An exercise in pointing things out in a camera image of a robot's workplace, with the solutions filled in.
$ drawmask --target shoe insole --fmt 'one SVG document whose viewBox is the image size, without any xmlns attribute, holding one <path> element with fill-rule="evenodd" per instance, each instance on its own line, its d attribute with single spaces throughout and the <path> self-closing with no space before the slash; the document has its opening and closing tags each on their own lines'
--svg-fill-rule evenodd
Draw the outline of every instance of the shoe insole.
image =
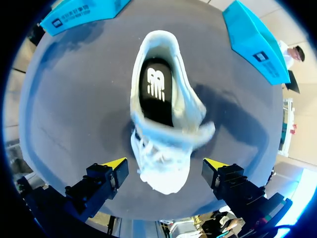
<svg viewBox="0 0 317 238">
<path fill-rule="evenodd" d="M 156 122 L 173 126 L 172 72 L 166 61 L 153 58 L 143 62 L 139 92 L 144 116 Z"/>
</svg>

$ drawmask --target white sneaker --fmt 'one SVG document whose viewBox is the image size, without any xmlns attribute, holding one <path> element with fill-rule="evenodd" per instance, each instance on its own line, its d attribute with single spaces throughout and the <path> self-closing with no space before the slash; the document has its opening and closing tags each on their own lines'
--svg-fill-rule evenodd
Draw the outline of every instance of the white sneaker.
<svg viewBox="0 0 317 238">
<path fill-rule="evenodd" d="M 141 180 L 163 194 L 177 193 L 187 180 L 192 151 L 212 138 L 215 127 L 200 126 L 206 108 L 188 82 L 173 34 L 153 31 L 143 40 L 133 68 L 130 113 Z"/>
</svg>

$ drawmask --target man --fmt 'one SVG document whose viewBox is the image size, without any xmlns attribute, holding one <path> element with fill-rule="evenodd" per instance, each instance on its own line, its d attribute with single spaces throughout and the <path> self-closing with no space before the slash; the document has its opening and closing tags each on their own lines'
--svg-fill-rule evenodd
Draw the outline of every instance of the man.
<svg viewBox="0 0 317 238">
<path fill-rule="evenodd" d="M 287 44 L 285 44 L 283 41 L 278 41 L 278 46 L 282 52 L 282 55 L 284 57 L 286 67 L 289 69 L 294 64 L 294 60 L 297 61 L 304 61 L 305 60 L 305 54 L 299 46 L 296 46 L 294 48 L 289 48 Z"/>
</svg>

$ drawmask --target white shirt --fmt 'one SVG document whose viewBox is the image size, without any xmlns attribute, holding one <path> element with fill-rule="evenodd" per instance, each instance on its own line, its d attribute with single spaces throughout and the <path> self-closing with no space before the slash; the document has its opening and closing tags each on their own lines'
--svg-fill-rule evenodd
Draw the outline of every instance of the white shirt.
<svg viewBox="0 0 317 238">
<path fill-rule="evenodd" d="M 288 54 L 287 52 L 287 49 L 289 48 L 288 45 L 283 42 L 283 41 L 278 41 L 278 46 L 279 46 L 279 49 L 281 50 L 282 52 L 282 55 L 284 57 L 284 60 L 285 60 L 285 64 L 286 64 L 286 67 L 287 69 L 289 69 L 290 67 L 292 67 L 292 65 L 294 64 L 294 59 Z"/>
</svg>

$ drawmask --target dark hair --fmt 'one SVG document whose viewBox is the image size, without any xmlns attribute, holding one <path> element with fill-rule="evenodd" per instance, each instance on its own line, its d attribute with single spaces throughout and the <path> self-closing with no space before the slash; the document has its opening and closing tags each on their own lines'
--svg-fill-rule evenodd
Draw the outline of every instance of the dark hair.
<svg viewBox="0 0 317 238">
<path fill-rule="evenodd" d="M 302 48 L 300 46 L 296 46 L 295 49 L 298 51 L 299 56 L 301 57 L 301 60 L 304 61 L 305 60 L 305 54 L 304 54 L 304 51 L 302 50 Z"/>
</svg>

